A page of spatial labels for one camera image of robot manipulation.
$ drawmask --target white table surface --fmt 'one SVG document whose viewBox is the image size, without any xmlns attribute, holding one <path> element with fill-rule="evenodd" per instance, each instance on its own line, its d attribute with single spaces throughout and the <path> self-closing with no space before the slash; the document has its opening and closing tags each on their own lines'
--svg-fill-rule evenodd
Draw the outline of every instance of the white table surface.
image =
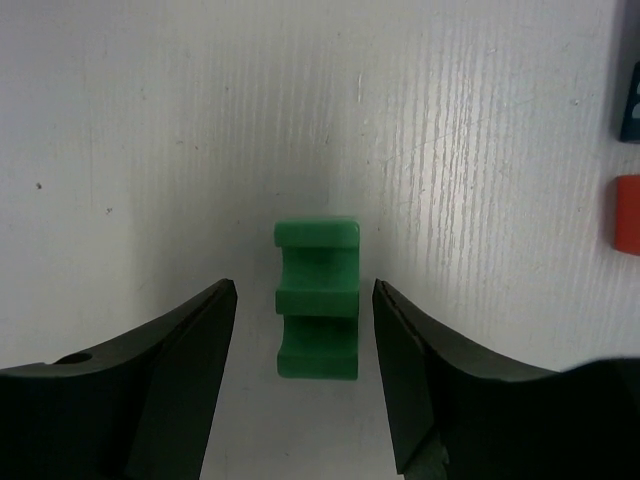
<svg viewBox="0 0 640 480">
<path fill-rule="evenodd" d="M 633 0 L 0 0 L 0 366 L 230 277 L 202 478 L 377 480 L 376 277 L 535 365 L 640 354 L 640 258 L 610 247 L 638 32 Z M 276 375 L 294 214 L 361 222 L 355 383 Z"/>
</svg>

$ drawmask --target green plastic block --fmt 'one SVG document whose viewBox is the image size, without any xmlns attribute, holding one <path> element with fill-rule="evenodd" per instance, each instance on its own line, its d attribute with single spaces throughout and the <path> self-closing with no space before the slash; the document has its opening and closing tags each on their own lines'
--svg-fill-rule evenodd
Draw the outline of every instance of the green plastic block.
<svg viewBox="0 0 640 480">
<path fill-rule="evenodd" d="M 278 373 L 286 378 L 358 377 L 360 228 L 350 218 L 278 222 L 284 316 Z"/>
</svg>

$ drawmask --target black object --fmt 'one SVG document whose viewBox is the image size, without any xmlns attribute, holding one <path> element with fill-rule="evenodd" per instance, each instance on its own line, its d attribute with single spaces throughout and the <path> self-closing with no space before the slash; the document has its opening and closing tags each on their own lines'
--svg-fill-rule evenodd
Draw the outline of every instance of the black object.
<svg viewBox="0 0 640 480">
<path fill-rule="evenodd" d="M 640 143 L 640 62 L 633 67 L 627 105 L 624 109 L 620 141 Z"/>
<path fill-rule="evenodd" d="M 221 280 L 53 365 L 0 370 L 0 479 L 198 479 L 235 308 Z"/>
<path fill-rule="evenodd" d="M 411 480 L 640 478 L 640 360 L 554 373 L 373 293 L 398 473 Z"/>
</svg>

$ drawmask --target scratch mark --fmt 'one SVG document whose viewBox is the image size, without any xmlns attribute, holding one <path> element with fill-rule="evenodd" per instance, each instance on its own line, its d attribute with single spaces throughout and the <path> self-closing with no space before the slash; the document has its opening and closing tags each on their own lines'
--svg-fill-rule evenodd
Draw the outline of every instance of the scratch mark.
<svg viewBox="0 0 640 480">
<path fill-rule="evenodd" d="M 358 103 L 362 103 L 362 72 L 358 74 Z"/>
</svg>

